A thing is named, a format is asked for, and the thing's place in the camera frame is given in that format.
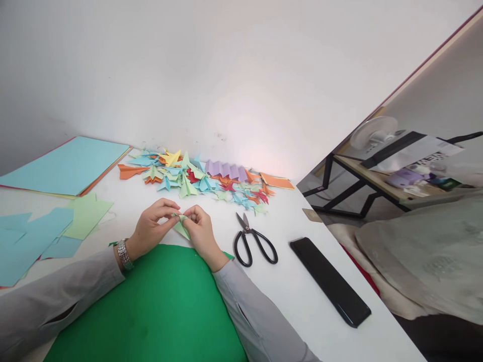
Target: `small fan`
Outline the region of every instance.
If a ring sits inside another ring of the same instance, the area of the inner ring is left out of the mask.
[[[397,131],[397,119],[394,117],[375,117],[356,128],[351,136],[351,146],[370,152],[375,147],[385,144],[404,130]]]

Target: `metal table frame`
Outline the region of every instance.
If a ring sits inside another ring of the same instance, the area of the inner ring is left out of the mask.
[[[354,171],[353,169],[351,169],[350,167],[348,167],[344,163],[342,163],[339,160],[337,160],[336,158],[334,158],[333,153],[330,153],[326,157],[326,168],[324,170],[324,179],[322,181],[322,186],[319,186],[318,188],[315,188],[315,189],[312,189],[312,190],[309,190],[309,191],[302,193],[302,195],[304,197],[307,197],[307,196],[310,196],[310,195],[313,195],[313,194],[317,194],[320,191],[324,191],[324,190],[327,190],[329,188],[329,181],[331,179],[331,171],[332,171],[332,163],[333,162],[339,164],[343,169],[350,172],[352,175],[357,177],[359,180],[355,184],[350,186],[348,189],[343,191],[340,195],[334,197],[331,201],[329,201],[324,206],[311,205],[312,208],[315,211],[323,212],[325,214],[352,217],[352,218],[356,218],[356,219],[363,219],[367,216],[367,213],[369,212],[369,209],[371,208],[372,204],[374,203],[374,200],[377,199],[378,197],[381,197],[381,196],[384,197],[385,199],[389,200],[391,203],[396,205],[398,208],[400,208],[404,212],[410,211],[409,208],[407,208],[404,205],[401,205],[399,203],[398,199],[395,199],[394,197],[389,195],[387,192],[385,192],[383,189],[381,189],[379,186],[373,184],[371,181],[367,180],[362,175],[358,174],[356,171]],[[339,203],[344,201],[346,198],[348,198],[350,195],[352,195],[356,191],[360,190],[364,186],[369,186],[370,188],[372,188],[376,192],[373,193],[373,194],[370,194],[367,197],[366,202],[364,203],[364,206],[362,206],[362,209],[359,213],[354,213],[354,212],[350,212],[350,211],[343,211],[343,210],[334,210],[333,209],[334,206],[338,205]]]

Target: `wristwatch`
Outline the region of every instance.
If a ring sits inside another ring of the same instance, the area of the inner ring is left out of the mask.
[[[126,239],[122,239],[117,243],[117,252],[119,254],[119,258],[124,265],[126,270],[131,270],[134,268],[134,264],[132,263],[131,259],[129,259],[129,255],[127,254],[126,250]]]

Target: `gray shirt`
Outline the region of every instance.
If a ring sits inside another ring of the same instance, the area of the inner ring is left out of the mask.
[[[250,361],[320,361],[233,261],[213,274]],[[0,298],[0,360],[48,342],[124,281],[110,247]]]

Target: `hand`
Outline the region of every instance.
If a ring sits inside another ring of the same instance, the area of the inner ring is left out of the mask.
[[[189,208],[183,214],[188,218],[183,226],[190,233],[191,241],[213,273],[216,273],[229,261],[215,241],[210,216],[198,205]]]
[[[180,207],[174,201],[159,199],[142,212],[134,234],[126,241],[126,251],[132,261],[147,254],[159,244],[166,233],[180,220],[179,216],[172,217],[173,213],[180,214],[179,209]],[[168,221],[158,224],[158,220],[163,217]]]

